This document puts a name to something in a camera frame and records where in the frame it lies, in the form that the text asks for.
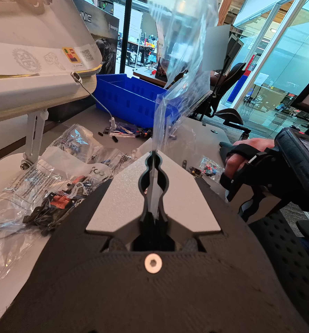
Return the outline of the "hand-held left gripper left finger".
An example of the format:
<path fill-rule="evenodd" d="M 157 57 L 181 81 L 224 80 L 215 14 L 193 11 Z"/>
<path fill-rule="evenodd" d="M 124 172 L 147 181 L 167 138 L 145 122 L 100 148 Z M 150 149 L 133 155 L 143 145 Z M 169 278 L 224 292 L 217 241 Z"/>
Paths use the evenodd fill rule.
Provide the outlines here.
<path fill-rule="evenodd" d="M 147 197 L 152 162 L 152 153 L 147 152 L 112 179 L 86 227 L 88 233 L 118 239 L 123 245 L 139 236 L 153 240 L 155 219 Z"/>

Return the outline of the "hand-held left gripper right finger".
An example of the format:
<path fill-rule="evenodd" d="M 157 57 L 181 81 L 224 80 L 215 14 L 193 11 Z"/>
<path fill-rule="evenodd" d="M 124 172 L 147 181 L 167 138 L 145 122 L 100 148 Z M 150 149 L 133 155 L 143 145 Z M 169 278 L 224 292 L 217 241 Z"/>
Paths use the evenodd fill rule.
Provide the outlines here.
<path fill-rule="evenodd" d="M 155 152 L 157 184 L 162 193 L 158 211 L 164 234 L 176 243 L 221 232 L 209 204 L 194 176 L 161 151 Z"/>

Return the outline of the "wooden office desk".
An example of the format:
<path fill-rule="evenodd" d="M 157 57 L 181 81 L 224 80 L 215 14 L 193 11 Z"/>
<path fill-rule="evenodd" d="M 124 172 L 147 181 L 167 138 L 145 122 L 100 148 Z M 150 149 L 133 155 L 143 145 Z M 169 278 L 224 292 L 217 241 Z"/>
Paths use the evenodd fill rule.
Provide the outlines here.
<path fill-rule="evenodd" d="M 152 74 L 152 70 L 148 69 L 146 66 L 134 69 L 133 76 L 162 88 L 166 85 L 165 81 L 156 78 L 155 74 Z"/>

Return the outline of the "white board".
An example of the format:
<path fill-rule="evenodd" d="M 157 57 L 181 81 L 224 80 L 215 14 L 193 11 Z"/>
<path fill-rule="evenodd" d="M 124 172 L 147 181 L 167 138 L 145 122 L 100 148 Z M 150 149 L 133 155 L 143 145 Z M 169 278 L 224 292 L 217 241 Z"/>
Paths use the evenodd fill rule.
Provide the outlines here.
<path fill-rule="evenodd" d="M 113 16 L 119 19 L 119 33 L 123 33 L 125 6 L 114 2 Z M 136 42 L 140 37 L 143 13 L 131 10 L 128 40 Z"/>

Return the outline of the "large white-label lego parts bag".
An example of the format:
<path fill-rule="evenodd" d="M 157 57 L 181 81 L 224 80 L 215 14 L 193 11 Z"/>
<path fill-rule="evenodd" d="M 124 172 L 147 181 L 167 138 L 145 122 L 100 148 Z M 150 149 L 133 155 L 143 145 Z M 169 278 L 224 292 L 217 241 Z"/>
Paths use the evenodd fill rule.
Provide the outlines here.
<path fill-rule="evenodd" d="M 86 164 L 50 147 L 1 190 L 0 280 L 110 176 L 110 160 Z"/>

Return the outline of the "small bag of blue parts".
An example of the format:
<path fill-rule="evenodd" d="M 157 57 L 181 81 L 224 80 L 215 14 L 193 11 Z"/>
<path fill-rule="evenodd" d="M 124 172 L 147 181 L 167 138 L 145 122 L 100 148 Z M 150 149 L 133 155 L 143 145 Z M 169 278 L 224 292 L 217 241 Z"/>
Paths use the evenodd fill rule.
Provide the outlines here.
<path fill-rule="evenodd" d="M 115 129 L 109 129 L 109 136 L 115 136 L 117 138 L 135 138 L 140 134 L 138 127 L 135 125 L 121 122 L 116 122 L 115 125 Z"/>

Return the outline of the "black lego set box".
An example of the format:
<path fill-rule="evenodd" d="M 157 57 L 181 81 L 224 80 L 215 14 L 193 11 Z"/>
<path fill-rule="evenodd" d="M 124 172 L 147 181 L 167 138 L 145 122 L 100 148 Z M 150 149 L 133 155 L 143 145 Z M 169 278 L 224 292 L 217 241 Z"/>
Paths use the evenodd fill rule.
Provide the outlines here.
<path fill-rule="evenodd" d="M 93 40 L 93 50 L 100 51 L 99 74 L 115 74 L 119 19 L 89 1 L 73 1 Z"/>

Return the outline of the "black office chair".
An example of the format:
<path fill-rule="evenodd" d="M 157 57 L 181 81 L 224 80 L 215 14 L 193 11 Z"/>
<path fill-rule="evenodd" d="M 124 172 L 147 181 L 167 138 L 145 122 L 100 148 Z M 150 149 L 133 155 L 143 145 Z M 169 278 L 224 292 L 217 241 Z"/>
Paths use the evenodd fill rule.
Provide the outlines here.
<path fill-rule="evenodd" d="M 223 81 L 220 87 L 210 87 L 213 92 L 215 92 L 215 89 L 217 89 L 217 92 L 213 93 L 213 96 L 209 95 L 206 99 L 200 102 L 190 118 L 196 119 L 198 114 L 203 114 L 209 118 L 213 117 L 218 109 L 222 97 L 244 75 L 245 65 L 245 62 L 237 63 L 226 75 L 226 79 Z"/>
<path fill-rule="evenodd" d="M 223 125 L 243 131 L 239 140 L 247 140 L 249 138 L 251 130 L 244 127 L 244 122 L 235 109 L 218 110 L 214 115 L 224 120 Z"/>

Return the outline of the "small bag of lego parts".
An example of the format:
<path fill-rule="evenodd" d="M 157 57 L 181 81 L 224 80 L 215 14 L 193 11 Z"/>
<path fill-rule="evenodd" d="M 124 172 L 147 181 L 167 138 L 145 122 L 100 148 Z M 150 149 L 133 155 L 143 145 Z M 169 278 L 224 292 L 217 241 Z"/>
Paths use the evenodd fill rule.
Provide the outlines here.
<path fill-rule="evenodd" d="M 212 159 L 202 156 L 200 161 L 199 170 L 201 174 L 216 183 L 220 183 L 221 175 L 224 173 L 225 169 L 213 161 Z"/>

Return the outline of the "person's right forearm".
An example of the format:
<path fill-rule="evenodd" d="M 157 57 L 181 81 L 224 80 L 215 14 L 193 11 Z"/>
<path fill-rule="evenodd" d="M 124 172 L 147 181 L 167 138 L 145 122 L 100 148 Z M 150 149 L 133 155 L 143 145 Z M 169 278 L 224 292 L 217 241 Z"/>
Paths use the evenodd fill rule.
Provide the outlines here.
<path fill-rule="evenodd" d="M 289 202 L 298 205 L 301 210 L 309 212 L 309 195 L 307 193 L 295 193 L 289 197 Z"/>

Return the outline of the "clear bag of pale parts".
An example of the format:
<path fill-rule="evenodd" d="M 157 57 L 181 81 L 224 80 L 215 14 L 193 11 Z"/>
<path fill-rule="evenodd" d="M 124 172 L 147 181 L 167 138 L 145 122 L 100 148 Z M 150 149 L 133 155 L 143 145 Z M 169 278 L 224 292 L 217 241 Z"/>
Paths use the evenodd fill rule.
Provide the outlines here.
<path fill-rule="evenodd" d="M 91 131 L 80 124 L 73 124 L 49 147 L 57 147 L 82 162 L 88 163 L 92 156 L 97 155 L 97 152 L 103 148 L 103 145 L 93 138 Z"/>

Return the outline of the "small lego set box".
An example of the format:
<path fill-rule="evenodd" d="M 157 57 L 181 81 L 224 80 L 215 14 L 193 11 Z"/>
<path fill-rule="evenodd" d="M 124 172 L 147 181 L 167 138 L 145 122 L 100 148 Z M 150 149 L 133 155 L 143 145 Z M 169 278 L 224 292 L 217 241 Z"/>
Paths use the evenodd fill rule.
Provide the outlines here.
<path fill-rule="evenodd" d="M 169 60 L 167 60 L 163 57 L 160 57 L 158 64 L 157 64 L 155 78 L 158 80 L 167 82 L 168 67 L 169 67 Z"/>

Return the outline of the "blue plastic bin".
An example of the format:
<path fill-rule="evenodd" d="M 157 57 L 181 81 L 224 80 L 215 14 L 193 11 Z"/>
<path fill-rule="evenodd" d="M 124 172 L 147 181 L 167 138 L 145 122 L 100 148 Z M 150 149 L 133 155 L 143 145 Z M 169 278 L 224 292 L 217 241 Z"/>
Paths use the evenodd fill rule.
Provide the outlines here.
<path fill-rule="evenodd" d="M 115 118 L 138 127 L 153 127 L 158 95 L 168 90 L 126 74 L 97 75 L 94 96 Z"/>

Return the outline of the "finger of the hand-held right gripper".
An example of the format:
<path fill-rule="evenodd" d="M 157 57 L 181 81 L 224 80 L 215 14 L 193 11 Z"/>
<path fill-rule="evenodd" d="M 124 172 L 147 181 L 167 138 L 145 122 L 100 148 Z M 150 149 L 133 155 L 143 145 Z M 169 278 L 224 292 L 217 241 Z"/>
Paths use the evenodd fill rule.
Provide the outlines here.
<path fill-rule="evenodd" d="M 239 216 L 251 224 L 279 210 L 285 202 L 265 189 L 253 189 L 252 197 L 239 208 Z"/>
<path fill-rule="evenodd" d="M 251 200 L 254 192 L 251 186 L 243 184 L 238 192 L 235 194 L 233 199 L 228 202 L 231 210 L 235 213 L 239 213 L 240 207 L 245 203 Z"/>

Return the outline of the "clear plastic bag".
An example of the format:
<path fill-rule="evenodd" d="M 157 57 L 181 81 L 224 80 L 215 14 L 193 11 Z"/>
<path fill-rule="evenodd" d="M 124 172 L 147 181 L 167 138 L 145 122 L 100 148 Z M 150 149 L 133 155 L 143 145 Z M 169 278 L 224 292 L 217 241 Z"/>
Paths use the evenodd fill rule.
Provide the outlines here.
<path fill-rule="evenodd" d="M 152 150 L 161 151 L 182 169 L 195 157 L 196 133 L 183 122 L 193 107 L 210 91 L 210 67 L 223 62 L 214 49 L 212 36 L 218 33 L 218 1 L 156 0 L 148 1 L 149 12 L 156 22 L 162 43 L 160 64 L 164 68 L 168 88 L 157 96 L 152 136 Z"/>

